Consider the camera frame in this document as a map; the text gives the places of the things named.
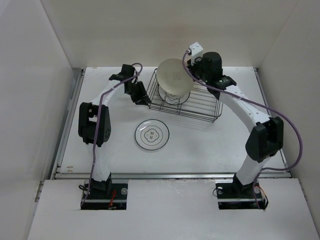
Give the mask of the cream plate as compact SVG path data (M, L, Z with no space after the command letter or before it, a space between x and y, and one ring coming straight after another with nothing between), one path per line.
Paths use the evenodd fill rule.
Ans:
M166 93L183 96L193 89L194 81L184 69L183 63L179 58L168 58L159 64L156 78Z

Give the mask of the metal wire dish rack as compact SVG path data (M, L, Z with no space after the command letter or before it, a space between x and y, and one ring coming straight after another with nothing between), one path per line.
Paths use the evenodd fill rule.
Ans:
M152 110L189 117L209 123L213 123L222 115L223 104L217 100L214 95L209 93L204 86L197 82L194 84L191 92L189 92L190 95L188 100L180 105L170 105L163 101L158 92L159 88L161 87L157 81L157 70L155 69L147 87L147 94L151 100L148 107Z

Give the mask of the white plate green rim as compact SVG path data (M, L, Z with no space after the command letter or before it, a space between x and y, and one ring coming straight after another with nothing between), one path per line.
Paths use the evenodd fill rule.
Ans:
M168 126L157 119L147 119L135 129L134 139L137 145L146 151L162 149L169 141L170 130Z

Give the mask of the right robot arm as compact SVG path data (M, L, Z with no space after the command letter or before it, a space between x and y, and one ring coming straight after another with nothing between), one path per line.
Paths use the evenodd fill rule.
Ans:
M237 83L223 74L222 58L217 52L206 52L188 61L192 76L207 85L217 100L228 106L249 131L245 143L247 156L233 177L232 193L243 197L250 191L259 171L283 147L284 123L247 101Z

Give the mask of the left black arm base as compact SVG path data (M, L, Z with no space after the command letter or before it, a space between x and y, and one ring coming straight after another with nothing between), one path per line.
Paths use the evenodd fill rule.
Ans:
M106 182L90 183L88 192L88 182L80 184L78 188L82 191L80 209L81 210L126 210L128 197L128 183L114 183L111 179Z

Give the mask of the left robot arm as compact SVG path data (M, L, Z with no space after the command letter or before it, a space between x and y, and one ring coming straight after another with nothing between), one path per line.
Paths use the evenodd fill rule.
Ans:
M138 80L142 69L140 63L123 64L119 73L109 77L106 87L94 100L82 102L79 106L78 135L87 146L92 146L88 189L103 199L111 195L112 180L107 160L98 156L97 149L102 149L111 136L109 107L124 94L129 95L136 105L151 103L144 84Z

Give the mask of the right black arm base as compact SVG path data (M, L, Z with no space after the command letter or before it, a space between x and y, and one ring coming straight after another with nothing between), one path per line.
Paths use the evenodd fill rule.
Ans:
M259 185L237 192L232 182L216 182L212 194L217 197L219 210L266 210L269 205Z

